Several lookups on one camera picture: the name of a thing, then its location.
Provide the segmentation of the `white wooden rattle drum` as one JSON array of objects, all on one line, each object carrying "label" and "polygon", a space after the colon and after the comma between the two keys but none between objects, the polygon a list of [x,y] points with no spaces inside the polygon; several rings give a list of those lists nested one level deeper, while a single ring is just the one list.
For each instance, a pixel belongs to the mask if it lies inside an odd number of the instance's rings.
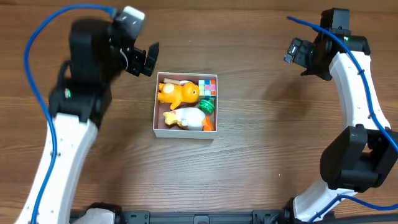
[{"label": "white wooden rattle drum", "polygon": [[175,84],[175,85],[184,86],[186,83],[191,83],[191,81],[189,81],[189,80],[173,80],[173,79],[165,78],[164,83],[171,83],[171,84]]}]

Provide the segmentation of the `orange dinosaur toy figure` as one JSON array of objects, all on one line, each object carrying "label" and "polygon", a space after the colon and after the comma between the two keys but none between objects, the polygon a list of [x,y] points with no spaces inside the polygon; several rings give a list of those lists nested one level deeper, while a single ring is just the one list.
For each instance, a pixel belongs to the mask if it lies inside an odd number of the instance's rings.
[{"label": "orange dinosaur toy figure", "polygon": [[199,86],[188,82],[184,85],[174,83],[159,83],[157,99],[161,103],[170,103],[170,109],[174,110],[181,103],[194,103],[199,99]]}]

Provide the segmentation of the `multicolour puzzle cube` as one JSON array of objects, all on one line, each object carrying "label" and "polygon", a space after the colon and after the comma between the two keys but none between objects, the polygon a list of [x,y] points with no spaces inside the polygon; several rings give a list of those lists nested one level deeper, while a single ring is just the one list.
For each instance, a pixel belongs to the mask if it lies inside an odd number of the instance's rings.
[{"label": "multicolour puzzle cube", "polygon": [[216,98],[216,80],[199,80],[199,98],[214,100]]}]

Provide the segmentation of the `green round plastic toy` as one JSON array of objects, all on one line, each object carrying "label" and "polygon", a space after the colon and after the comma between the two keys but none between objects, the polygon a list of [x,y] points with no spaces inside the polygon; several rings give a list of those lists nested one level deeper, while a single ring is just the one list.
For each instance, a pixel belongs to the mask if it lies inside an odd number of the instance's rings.
[{"label": "green round plastic toy", "polygon": [[201,99],[198,107],[207,114],[212,114],[215,110],[213,102],[209,99]]}]

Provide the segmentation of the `white duck plush toy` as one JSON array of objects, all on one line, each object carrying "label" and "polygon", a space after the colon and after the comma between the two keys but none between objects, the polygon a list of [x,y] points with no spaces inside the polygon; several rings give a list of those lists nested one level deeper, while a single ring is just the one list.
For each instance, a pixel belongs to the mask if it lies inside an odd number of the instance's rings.
[{"label": "white duck plush toy", "polygon": [[179,108],[163,113],[165,124],[177,124],[189,131],[214,131],[210,118],[199,108]]}]

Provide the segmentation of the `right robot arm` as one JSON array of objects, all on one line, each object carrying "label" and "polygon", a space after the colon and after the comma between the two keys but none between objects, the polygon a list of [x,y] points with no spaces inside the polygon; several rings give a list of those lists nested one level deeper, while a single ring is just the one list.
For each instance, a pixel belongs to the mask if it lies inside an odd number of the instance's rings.
[{"label": "right robot arm", "polygon": [[294,39],[284,57],[305,75],[334,81],[343,130],[323,151],[320,176],[285,209],[291,223],[313,223],[343,200],[380,187],[397,161],[397,132],[384,116],[371,76],[367,38],[353,35],[347,9],[332,8],[312,24],[315,40]]}]

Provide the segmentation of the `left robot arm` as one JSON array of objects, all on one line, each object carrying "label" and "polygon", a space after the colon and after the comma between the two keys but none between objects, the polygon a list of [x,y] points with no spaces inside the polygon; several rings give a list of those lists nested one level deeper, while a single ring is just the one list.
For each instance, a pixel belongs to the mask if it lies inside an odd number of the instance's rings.
[{"label": "left robot arm", "polygon": [[69,37],[71,57],[62,63],[45,111],[44,151],[18,223],[68,223],[86,156],[112,100],[111,83],[123,71],[152,75],[159,45],[134,45],[143,21],[79,19]]}]

